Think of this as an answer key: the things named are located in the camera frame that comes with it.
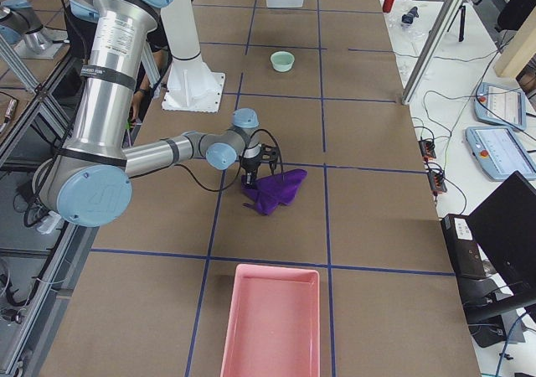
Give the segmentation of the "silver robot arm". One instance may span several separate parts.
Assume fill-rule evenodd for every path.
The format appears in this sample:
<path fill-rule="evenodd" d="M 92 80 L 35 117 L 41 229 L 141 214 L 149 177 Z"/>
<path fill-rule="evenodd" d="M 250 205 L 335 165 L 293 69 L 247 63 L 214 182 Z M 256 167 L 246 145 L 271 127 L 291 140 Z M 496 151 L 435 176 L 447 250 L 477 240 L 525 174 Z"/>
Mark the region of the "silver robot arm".
<path fill-rule="evenodd" d="M 28 0 L 1 2 L 1 36 L 24 59 L 52 59 L 68 39 L 45 27 Z"/>
<path fill-rule="evenodd" d="M 96 227 L 118 218 L 131 201 L 131 179 L 192 158 L 224 170 L 237 165 L 252 185 L 260 163 L 278 152 L 259 140 L 255 111 L 237 110 L 221 134 L 186 132 L 123 147 L 139 69 L 150 69 L 147 35 L 162 24 L 173 58 L 163 107 L 217 111 L 224 74 L 204 63 L 191 0 L 70 0 L 71 12 L 96 32 L 81 74 L 85 88 L 71 137 L 36 172 L 41 203 L 71 223 Z"/>

